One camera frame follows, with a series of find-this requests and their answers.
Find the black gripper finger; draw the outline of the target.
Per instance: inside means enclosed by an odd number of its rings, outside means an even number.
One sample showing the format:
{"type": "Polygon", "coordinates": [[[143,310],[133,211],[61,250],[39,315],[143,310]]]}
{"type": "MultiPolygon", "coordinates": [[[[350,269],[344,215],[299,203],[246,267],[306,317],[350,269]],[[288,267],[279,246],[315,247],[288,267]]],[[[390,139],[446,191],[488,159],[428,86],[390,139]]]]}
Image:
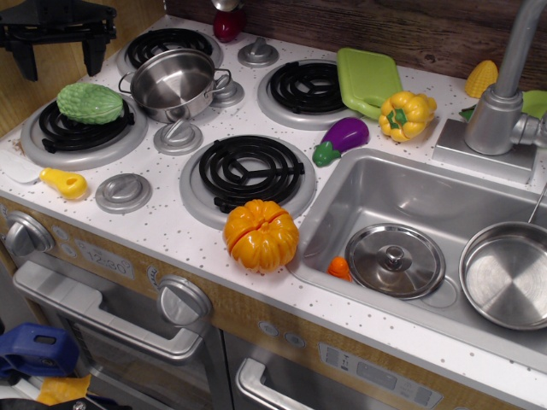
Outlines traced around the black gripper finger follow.
{"type": "Polygon", "coordinates": [[[88,38],[82,43],[87,74],[93,77],[101,72],[108,40],[104,37],[88,38]]]}
{"type": "Polygon", "coordinates": [[[15,44],[12,54],[22,76],[32,82],[38,80],[35,55],[31,44],[15,44]]]}

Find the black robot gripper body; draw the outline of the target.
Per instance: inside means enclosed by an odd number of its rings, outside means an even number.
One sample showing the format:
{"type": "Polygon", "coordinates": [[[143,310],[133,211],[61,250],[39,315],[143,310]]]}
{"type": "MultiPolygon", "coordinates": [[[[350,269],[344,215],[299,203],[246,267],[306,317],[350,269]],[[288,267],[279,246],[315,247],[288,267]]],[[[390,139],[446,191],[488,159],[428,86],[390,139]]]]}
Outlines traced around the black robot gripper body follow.
{"type": "Polygon", "coordinates": [[[24,1],[1,11],[1,45],[115,38],[116,9],[87,1],[24,1]]]}

